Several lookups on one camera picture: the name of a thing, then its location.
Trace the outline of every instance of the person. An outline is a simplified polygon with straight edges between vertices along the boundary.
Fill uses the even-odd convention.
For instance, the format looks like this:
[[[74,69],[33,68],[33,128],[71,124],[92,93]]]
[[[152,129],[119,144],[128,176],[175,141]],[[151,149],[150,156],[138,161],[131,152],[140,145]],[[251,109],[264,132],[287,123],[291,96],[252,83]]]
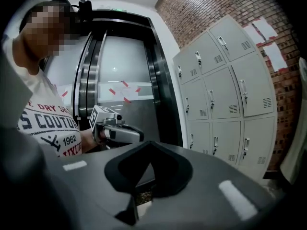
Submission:
[[[71,38],[75,19],[69,3],[42,2],[26,13],[19,35],[7,38],[2,46],[9,63],[33,93],[17,129],[49,144],[58,157],[85,153],[97,146],[91,129],[78,129],[56,87],[39,67],[40,60],[56,55]]]

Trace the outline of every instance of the red brick wall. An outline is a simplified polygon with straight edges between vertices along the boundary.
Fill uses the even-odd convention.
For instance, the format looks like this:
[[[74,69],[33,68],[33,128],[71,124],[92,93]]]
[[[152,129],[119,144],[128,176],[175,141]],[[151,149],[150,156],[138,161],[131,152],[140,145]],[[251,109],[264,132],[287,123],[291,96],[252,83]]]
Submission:
[[[287,69],[274,72],[262,49],[265,44],[259,47],[271,73],[278,105],[277,137],[268,168],[269,171],[278,170],[295,133],[301,104],[301,82],[296,34],[276,0],[159,0],[156,8],[180,48],[227,14],[241,26],[261,16],[272,25],[278,37],[267,43],[278,45],[288,65]]]

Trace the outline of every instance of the graphic print t-shirt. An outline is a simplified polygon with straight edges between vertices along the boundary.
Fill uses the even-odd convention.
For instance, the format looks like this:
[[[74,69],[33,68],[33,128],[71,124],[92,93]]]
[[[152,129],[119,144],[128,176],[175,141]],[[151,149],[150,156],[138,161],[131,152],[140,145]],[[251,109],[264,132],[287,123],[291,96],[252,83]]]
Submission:
[[[12,39],[4,42],[3,50],[9,63],[33,93],[17,129],[33,136],[41,144],[48,144],[60,157],[81,154],[79,129],[64,107],[56,88],[41,69],[33,76],[26,68],[16,65],[12,54]]]

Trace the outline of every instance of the locker vent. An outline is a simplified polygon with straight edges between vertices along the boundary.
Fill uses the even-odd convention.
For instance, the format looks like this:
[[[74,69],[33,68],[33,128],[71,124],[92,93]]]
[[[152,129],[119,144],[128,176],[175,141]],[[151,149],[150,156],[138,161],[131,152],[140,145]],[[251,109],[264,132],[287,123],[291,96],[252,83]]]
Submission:
[[[263,107],[267,108],[267,107],[271,107],[271,106],[272,106],[271,98],[264,98],[263,99]]]
[[[192,70],[190,72],[191,72],[192,77],[197,74],[196,69],[194,69],[194,70]]]
[[[242,47],[244,48],[244,50],[247,50],[249,48],[251,48],[250,44],[248,41],[244,42],[244,43],[241,43]]]
[[[237,105],[230,105],[229,106],[229,113],[237,113],[237,112],[238,112]]]
[[[218,55],[216,57],[214,57],[215,63],[218,64],[219,62],[223,61],[222,56]]]
[[[266,157],[259,157],[257,164],[264,164]]]
[[[207,111],[206,110],[200,110],[201,116],[207,116]]]
[[[228,155],[228,160],[234,162],[236,160],[236,156],[235,155]]]

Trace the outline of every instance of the locker door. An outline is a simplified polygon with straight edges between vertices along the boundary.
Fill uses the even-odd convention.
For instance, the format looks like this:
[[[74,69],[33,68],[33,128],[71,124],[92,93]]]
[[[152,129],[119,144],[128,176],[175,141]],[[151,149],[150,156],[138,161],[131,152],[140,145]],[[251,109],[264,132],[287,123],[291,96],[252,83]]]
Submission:
[[[240,86],[244,116],[254,116],[274,111],[272,104],[271,78],[265,71],[258,55],[232,64]]]
[[[187,119],[208,119],[207,102],[202,79],[188,82],[182,88]]]
[[[235,165],[240,146],[240,133],[240,121],[213,123],[213,155]]]
[[[273,129],[274,117],[244,121],[240,166],[261,166],[266,162],[272,144]]]
[[[202,74],[226,64],[219,48],[208,33],[204,33],[191,47],[200,55]]]
[[[211,154],[210,124],[206,122],[190,122],[188,142],[191,150]]]
[[[229,61],[255,51],[249,39],[232,18],[225,18],[210,29]]]
[[[190,47],[179,52],[173,60],[181,84],[201,75],[195,52]]]
[[[229,68],[204,78],[212,119],[240,117],[238,97]]]

